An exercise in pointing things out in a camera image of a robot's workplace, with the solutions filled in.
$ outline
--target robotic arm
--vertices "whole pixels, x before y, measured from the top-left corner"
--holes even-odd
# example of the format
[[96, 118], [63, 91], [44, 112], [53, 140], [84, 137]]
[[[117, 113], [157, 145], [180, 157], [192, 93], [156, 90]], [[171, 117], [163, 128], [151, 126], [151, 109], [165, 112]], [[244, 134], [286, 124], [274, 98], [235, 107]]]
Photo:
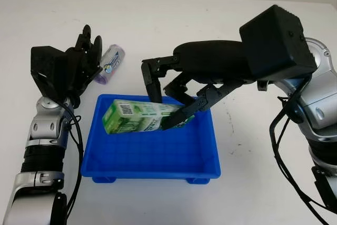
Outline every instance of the robotic arm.
[[81, 174], [78, 172], [74, 193], [67, 204], [63, 188], [63, 158], [70, 122], [78, 134], [80, 165], [82, 137], [73, 114], [80, 95], [102, 70], [102, 39], [90, 42], [88, 25], [78, 36], [75, 47], [62, 52], [50, 46], [33, 47], [31, 74], [42, 93], [36, 103], [37, 115], [29, 129], [24, 162], [16, 176], [3, 225], [65, 225], [75, 203]]
[[[324, 204], [337, 212], [337, 74], [329, 50], [323, 43], [305, 38], [299, 18], [276, 5], [243, 25], [240, 34], [242, 42], [189, 42], [176, 47], [173, 56], [143, 61], [152, 102], [162, 101], [158, 78], [167, 70], [181, 72], [164, 92], [185, 106], [166, 118], [163, 128], [209, 109], [244, 84], [257, 81], [258, 90], [266, 91], [273, 83], [291, 98], [311, 76], [296, 103], [287, 106], [286, 114], [309, 142], [315, 185]], [[190, 80], [206, 84], [196, 98], [185, 93]]]

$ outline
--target blue tray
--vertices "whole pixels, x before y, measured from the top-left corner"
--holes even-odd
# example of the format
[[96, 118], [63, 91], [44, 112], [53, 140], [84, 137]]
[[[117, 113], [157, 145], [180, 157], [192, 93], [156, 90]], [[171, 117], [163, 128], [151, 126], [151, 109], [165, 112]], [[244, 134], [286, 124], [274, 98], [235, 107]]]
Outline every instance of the blue tray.
[[[81, 173], [96, 183], [117, 178], [186, 179], [207, 184], [220, 176], [211, 111], [197, 112], [182, 128], [106, 134], [102, 117], [114, 99], [149, 101], [147, 96], [102, 94], [97, 99]], [[170, 97], [163, 103], [179, 104]]]

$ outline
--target qr code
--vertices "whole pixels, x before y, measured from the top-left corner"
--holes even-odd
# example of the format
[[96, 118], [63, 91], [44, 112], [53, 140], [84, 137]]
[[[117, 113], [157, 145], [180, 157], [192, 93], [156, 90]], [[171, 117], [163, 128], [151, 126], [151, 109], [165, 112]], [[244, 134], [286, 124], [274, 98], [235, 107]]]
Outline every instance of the qr code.
[[129, 104], [119, 104], [122, 114], [124, 115], [132, 115], [132, 108]]

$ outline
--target wire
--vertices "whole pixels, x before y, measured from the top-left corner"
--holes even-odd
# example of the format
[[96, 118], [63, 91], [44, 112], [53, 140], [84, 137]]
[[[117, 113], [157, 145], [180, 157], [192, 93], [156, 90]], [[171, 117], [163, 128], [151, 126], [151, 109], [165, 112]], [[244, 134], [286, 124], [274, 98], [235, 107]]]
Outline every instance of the wire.
[[323, 225], [329, 225], [318, 213], [317, 211], [311, 206], [310, 202], [318, 205], [321, 208], [324, 208], [328, 211], [333, 212], [332, 210], [328, 209], [327, 207], [319, 204], [318, 202], [314, 201], [313, 199], [311, 199], [308, 195], [306, 195], [301, 189], [300, 187], [297, 185], [296, 181], [294, 180], [294, 178], [292, 177], [290, 171], [288, 170], [288, 168], [285, 166], [281, 155], [279, 153], [279, 146], [280, 146], [280, 142], [282, 139], [282, 136], [285, 132], [285, 129], [290, 121], [289, 118], [287, 118], [287, 120], [285, 121], [285, 124], [283, 126], [283, 129], [281, 131], [281, 134], [279, 136], [278, 141], [276, 141], [276, 137], [275, 137], [275, 127], [276, 125], [283, 119], [283, 117], [286, 115], [286, 112], [290, 109], [290, 107], [296, 102], [296, 100], [299, 98], [299, 96], [301, 95], [301, 92], [303, 91], [303, 89], [308, 85], [308, 83], [311, 80], [311, 76], [306, 77], [303, 82], [300, 84], [300, 86], [295, 90], [295, 92], [290, 96], [289, 100], [287, 102], [284, 101], [285, 98], [283, 97], [279, 97], [279, 99], [282, 101], [282, 105], [283, 108], [282, 110], [279, 112], [279, 114], [275, 117], [275, 119], [273, 120], [273, 122], [271, 123], [270, 127], [269, 127], [269, 133], [270, 133], [270, 138], [271, 138], [271, 142], [272, 142], [272, 148], [273, 148], [273, 152], [274, 152], [274, 157], [276, 159], [277, 165], [279, 166], [282, 174], [285, 176], [285, 178], [290, 182], [290, 184], [293, 186], [293, 188], [295, 189], [295, 191], [298, 193], [298, 195], [300, 196], [300, 198], [302, 199], [302, 201], [305, 203], [305, 205], [308, 207], [308, 209], [314, 214], [314, 216], [323, 224]]
[[58, 103], [65, 111], [67, 111], [67, 113], [71, 116], [71, 120], [69, 122], [69, 127], [71, 128], [72, 125], [75, 125], [76, 127], [76, 132], [77, 132], [77, 136], [78, 136], [78, 142], [76, 141], [76, 139], [74, 138], [73, 133], [70, 131], [70, 135], [72, 137], [72, 139], [74, 140], [76, 147], [78, 149], [78, 173], [77, 173], [77, 179], [76, 179], [76, 183], [75, 183], [75, 188], [74, 191], [69, 199], [69, 202], [67, 204], [67, 218], [70, 216], [74, 204], [75, 204], [75, 200], [77, 197], [77, 193], [78, 193], [78, 189], [80, 188], [80, 184], [81, 184], [81, 179], [82, 179], [82, 175], [81, 175], [81, 165], [82, 165], [82, 161], [83, 161], [83, 139], [82, 139], [82, 133], [81, 133], [81, 129], [80, 129], [80, 125], [79, 125], [79, 121], [81, 120], [81, 116], [75, 116], [74, 113], [72, 112], [72, 110], [70, 110], [68, 108], [68, 106], [66, 104], [63, 103]]

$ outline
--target white table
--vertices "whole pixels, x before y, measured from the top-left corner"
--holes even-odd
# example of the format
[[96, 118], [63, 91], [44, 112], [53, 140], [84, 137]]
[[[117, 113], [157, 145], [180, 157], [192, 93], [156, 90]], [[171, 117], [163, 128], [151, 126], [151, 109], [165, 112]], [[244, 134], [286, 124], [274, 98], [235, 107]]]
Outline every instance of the white table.
[[[23, 161], [28, 128], [40, 97], [30, 75], [32, 46], [74, 46], [90, 24], [103, 50], [119, 44], [126, 58], [108, 85], [92, 83], [76, 115], [86, 143], [97, 97], [145, 95], [141, 60], [171, 55], [188, 41], [240, 40], [239, 27], [277, 3], [300, 17], [305, 35], [323, 41], [337, 66], [337, 12], [327, 4], [247, 0], [0, 0], [0, 219]], [[176, 73], [169, 72], [164, 83]], [[192, 91], [200, 86], [192, 83]], [[244, 86], [212, 108], [222, 175], [207, 185], [184, 180], [123, 180], [96, 184], [83, 178], [69, 224], [319, 224], [280, 173], [269, 124], [283, 92]], [[320, 200], [308, 144], [290, 124], [281, 148], [302, 189]], [[77, 150], [69, 140], [64, 191], [70, 196]], [[318, 209], [331, 224], [337, 217]]]

